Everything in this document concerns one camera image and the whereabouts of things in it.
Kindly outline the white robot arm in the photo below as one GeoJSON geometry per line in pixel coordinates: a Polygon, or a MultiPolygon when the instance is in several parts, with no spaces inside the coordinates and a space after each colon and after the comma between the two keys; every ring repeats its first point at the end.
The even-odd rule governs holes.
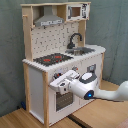
{"type": "Polygon", "coordinates": [[[96,74],[91,72],[80,75],[74,70],[69,70],[51,82],[50,87],[60,94],[71,92],[84,100],[128,101],[128,81],[123,82],[116,91],[101,90],[96,74]]]}

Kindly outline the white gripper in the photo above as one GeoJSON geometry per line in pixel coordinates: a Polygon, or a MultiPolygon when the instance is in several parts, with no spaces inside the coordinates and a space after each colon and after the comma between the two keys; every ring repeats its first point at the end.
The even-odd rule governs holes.
{"type": "Polygon", "coordinates": [[[55,79],[50,83],[50,87],[55,91],[59,92],[61,95],[69,92],[69,84],[80,76],[74,70],[69,70],[59,78],[55,79]]]}

